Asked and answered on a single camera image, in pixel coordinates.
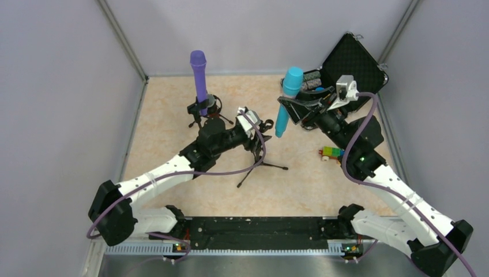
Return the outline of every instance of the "black tripod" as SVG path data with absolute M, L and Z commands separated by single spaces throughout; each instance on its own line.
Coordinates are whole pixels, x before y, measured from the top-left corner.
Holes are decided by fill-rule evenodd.
M 207 115 L 200 115 L 200 110 L 207 108 Z M 189 128 L 192 128 L 195 123 L 199 126 L 199 129 L 202 128 L 201 122 L 202 118 L 210 118 L 210 117 L 221 117 L 224 118 L 229 124 L 233 125 L 234 122 L 230 121 L 226 117 L 221 114 L 221 110 L 223 109 L 223 102 L 216 95 L 207 94 L 207 100 L 203 102 L 198 102 L 197 98 L 195 99 L 195 103 L 187 107 L 187 113 L 194 116 L 194 122 L 189 124 Z
M 267 130 L 271 129 L 272 127 L 273 127 L 273 121 L 272 120 L 266 120 L 263 124 L 260 125 L 259 131 L 260 131 L 260 133 L 265 133 Z M 271 138 L 272 138 L 271 136 L 263 136 L 264 141 L 268 141 Z M 258 136 L 256 134 L 255 134 L 255 137 L 253 138 L 253 144 L 254 144 L 254 146 L 253 146 L 253 149 L 251 150 L 251 152 L 253 153 L 254 163 L 257 163 L 262 158 L 261 152 L 263 151 L 263 147 L 262 147 L 262 144 L 261 144 L 261 142 L 258 139 Z M 257 165 L 257 167 L 258 166 L 277 167 L 278 169 L 289 170 L 289 168 L 287 166 L 278 166 L 276 164 L 265 163 L 265 162 L 260 163 L 259 165 Z M 256 167 L 253 167 L 252 169 L 250 169 L 250 171 L 248 171 L 246 173 L 246 175 L 241 180 L 241 182 L 236 186 L 237 188 L 240 188 L 241 185 L 243 185 L 243 182 L 246 180 L 248 175 L 250 175 L 250 173 L 255 168 Z

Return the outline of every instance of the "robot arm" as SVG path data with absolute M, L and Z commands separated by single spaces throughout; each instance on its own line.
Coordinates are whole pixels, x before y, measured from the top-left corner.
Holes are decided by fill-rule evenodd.
M 353 76 L 341 76 L 336 84 L 336 93 L 308 101 L 279 97 L 279 102 L 294 124 L 314 124 L 339 148 L 346 149 L 363 119 L 347 123 L 345 116 L 336 108 L 356 100 L 357 93 Z M 355 141 L 348 159 L 341 162 L 346 163 L 347 172 L 354 179 L 373 184 L 375 187 L 368 186 L 367 189 L 382 199 L 402 221 L 392 223 L 356 204 L 342 207 L 338 219 L 354 233 L 378 239 L 402 251 L 427 275 L 442 276 L 457 257 L 415 209 L 460 253 L 465 250 L 473 228 L 464 220 L 453 222 L 407 186 L 374 150 L 382 141 L 380 125 L 372 117 Z M 406 200 L 382 188 L 390 189 Z
M 114 184 L 107 181 L 99 186 L 93 199 L 88 216 L 94 222 L 105 209 L 118 199 L 140 186 L 149 186 L 118 203 L 97 225 L 97 230 L 108 246 L 117 245 L 131 235 L 144 234 L 148 231 L 170 232 L 177 220 L 167 208 L 141 209 L 141 207 L 165 190 L 183 182 L 195 179 L 207 172 L 216 164 L 220 155 L 239 145 L 247 151 L 254 151 L 260 146 L 253 126 L 240 112 L 244 112 L 253 124 L 259 127 L 260 133 L 270 129 L 273 121 L 262 122 L 258 115 L 247 108 L 239 108 L 236 125 L 225 129 L 225 123 L 218 117 L 209 118 L 199 130 L 198 137 L 180 153 L 161 166 L 134 179 Z M 169 173 L 185 171 L 188 174 L 165 177 Z

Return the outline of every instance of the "table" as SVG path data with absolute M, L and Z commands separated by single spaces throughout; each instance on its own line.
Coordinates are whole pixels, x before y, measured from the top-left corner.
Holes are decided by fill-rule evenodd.
M 282 75 L 207 76 L 209 93 L 223 101 L 223 115 L 235 121 L 239 106 L 247 106 L 262 120 L 276 120 Z M 195 99 L 192 76 L 150 78 L 124 179 L 137 177 L 171 159 L 197 137 L 198 127 L 186 107 Z M 353 121 L 367 114 L 367 103 Z M 266 134 L 274 135 L 274 129 Z M 336 161 L 321 161 L 318 150 L 334 144 L 320 130 L 305 131 L 291 122 L 282 138 L 266 143 L 266 162 L 289 170 L 260 166 L 241 188 L 245 173 L 200 176 L 179 184 L 147 203 L 159 208 L 175 205 L 187 216 L 336 216 L 343 205 L 356 203 L 380 215 L 394 215 L 376 195 L 347 180 Z M 377 151 L 393 164 L 386 142 Z M 237 147 L 217 160 L 210 171 L 238 170 L 253 164 L 250 152 Z

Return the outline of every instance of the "tripod leg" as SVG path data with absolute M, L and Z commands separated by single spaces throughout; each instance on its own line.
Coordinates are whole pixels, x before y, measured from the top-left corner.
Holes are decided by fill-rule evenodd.
M 271 163 L 261 163 L 260 165 L 261 166 L 269 166 L 269 167 L 277 167 L 278 169 L 283 169 L 283 170 L 289 170 L 289 168 L 287 166 L 277 166 L 277 165 L 271 164 Z
M 248 177 L 248 175 L 250 175 L 250 173 L 253 171 L 253 169 L 251 169 L 250 171 L 248 171 L 248 173 L 246 173 L 245 177 L 241 180 L 241 182 L 236 186 L 237 188 L 241 187 L 241 185 L 243 185 L 243 182 L 246 180 L 246 178 Z
M 220 117 L 226 119 L 230 124 L 234 124 L 232 121 L 230 121 L 229 119 L 227 119 L 225 116 L 223 116 L 222 114 L 219 114 Z

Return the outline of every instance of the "microphone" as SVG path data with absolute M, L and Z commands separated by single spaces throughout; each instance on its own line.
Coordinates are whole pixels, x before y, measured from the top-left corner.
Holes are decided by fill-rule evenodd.
M 197 102 L 201 103 L 207 100 L 207 88 L 205 86 L 205 60 L 204 52 L 195 50 L 190 53 L 190 66 L 194 70 L 195 90 L 197 91 Z M 200 110 L 201 116 L 207 115 L 207 107 Z
M 289 68 L 282 84 L 283 96 L 294 99 L 300 91 L 303 78 L 304 72 L 302 69 L 296 67 Z M 284 106 L 280 105 L 279 114 L 275 123 L 275 135 L 277 137 L 282 137 L 282 134 L 284 134 L 285 129 L 287 128 L 288 121 L 289 114 Z

